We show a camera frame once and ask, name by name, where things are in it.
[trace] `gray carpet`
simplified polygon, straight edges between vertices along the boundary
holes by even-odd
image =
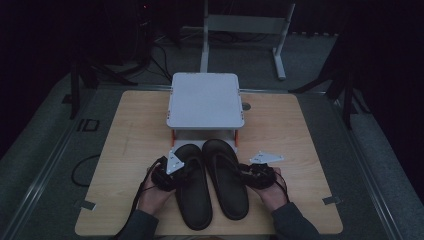
[[[209,71],[236,73],[242,89],[284,92],[302,86],[318,75],[335,38],[317,36],[308,39],[296,35],[288,37],[283,50],[286,81],[277,79],[271,62],[268,47],[272,46],[274,40],[267,39],[252,44],[254,46],[250,48],[246,48],[246,44],[229,46],[216,43],[211,46]],[[166,40],[161,41],[160,45],[166,50],[168,70],[171,74],[197,72],[200,69],[201,45],[198,39],[187,39],[181,49]],[[164,55],[159,48],[154,49],[153,55],[164,66]],[[169,81],[158,73],[159,68],[151,64],[148,71],[132,76],[131,80],[141,83],[140,89],[148,88],[149,84],[169,85]],[[0,161],[1,233],[12,221],[27,189],[55,150],[55,144],[70,126],[74,126],[66,148],[58,154],[60,161],[52,171],[51,180],[43,189],[38,204],[16,239],[85,239],[74,233],[79,214],[74,205],[84,199],[87,189],[72,184],[70,175],[80,160],[101,152],[120,95],[125,88],[110,82],[104,76],[100,77],[103,79],[102,85],[81,116],[83,119],[99,120],[97,132],[77,131],[75,125],[78,125],[78,122],[68,120],[70,106],[61,104],[63,96],[70,92],[67,77],[52,90],[31,123]],[[312,91],[322,92],[325,89],[326,84],[323,84]],[[299,95],[299,101],[331,191],[343,201],[337,205],[344,224],[343,232],[323,238],[389,239],[375,209],[375,198],[369,194],[356,163],[358,149],[352,145],[352,139],[349,138],[353,134],[359,142],[361,154],[366,157],[375,180],[386,197],[386,203],[403,239],[424,239],[421,230],[424,224],[423,206],[419,200],[417,202],[409,182],[399,169],[397,160],[372,115],[352,115],[354,130],[348,132],[341,124],[338,108],[323,96]],[[77,172],[78,180],[88,183],[96,162],[96,159],[86,162]]]

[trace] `person's arm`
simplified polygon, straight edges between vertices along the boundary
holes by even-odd
[[[274,168],[277,182],[287,191],[281,170]],[[303,217],[302,213],[294,203],[289,202],[284,191],[274,183],[266,189],[254,189],[265,207],[274,219],[274,228],[279,240],[315,240],[321,239],[317,229]]]
[[[151,176],[144,184],[144,191],[119,240],[153,239],[159,220],[154,217],[168,198],[175,192],[165,192],[154,186]]]

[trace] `black slide sandal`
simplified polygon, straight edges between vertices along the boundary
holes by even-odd
[[[233,148],[225,141],[211,139],[203,145],[202,153],[222,212],[231,220],[243,219],[249,212],[249,199]]]
[[[192,230],[205,229],[212,221],[213,212],[202,152],[196,145],[187,144],[174,154],[184,162],[182,174],[187,178],[175,192],[181,216]]]

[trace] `gray sleeve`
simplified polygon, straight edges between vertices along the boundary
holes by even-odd
[[[153,239],[159,220],[140,210],[134,211],[119,240]]]
[[[272,213],[274,227],[279,240],[315,240],[321,239],[317,229],[296,207],[288,203]]]

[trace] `hand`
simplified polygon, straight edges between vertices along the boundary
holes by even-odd
[[[287,190],[286,183],[284,179],[281,177],[281,170],[280,168],[274,168],[275,174],[277,174],[277,182],[280,183],[281,186],[283,186]],[[288,199],[286,195],[284,194],[283,190],[277,185],[273,184],[269,188],[265,188],[262,190],[252,188],[253,191],[255,191],[259,197],[261,197],[262,202],[265,204],[265,207],[270,211],[273,212],[277,208],[280,208],[287,204]]]
[[[150,215],[155,215],[164,205],[168,198],[175,193],[175,190],[166,192],[155,187],[151,174],[144,184],[144,191],[138,200],[137,209]]]

